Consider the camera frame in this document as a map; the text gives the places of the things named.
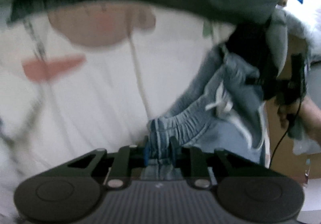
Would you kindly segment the person's right hand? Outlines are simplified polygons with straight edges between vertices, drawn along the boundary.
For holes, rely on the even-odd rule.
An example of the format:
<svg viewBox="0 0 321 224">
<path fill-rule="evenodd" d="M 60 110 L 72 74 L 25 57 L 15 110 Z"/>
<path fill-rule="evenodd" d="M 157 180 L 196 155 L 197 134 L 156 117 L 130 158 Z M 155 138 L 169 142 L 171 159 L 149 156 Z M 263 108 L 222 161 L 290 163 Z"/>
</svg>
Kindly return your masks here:
<svg viewBox="0 0 321 224">
<path fill-rule="evenodd" d="M 320 108 L 308 96 L 305 96 L 302 102 L 297 101 L 289 106 L 280 105 L 278 107 L 277 115 L 281 128 L 288 127 L 288 115 L 295 115 L 298 109 L 298 118 L 301 120 L 306 134 L 320 145 Z"/>
</svg>

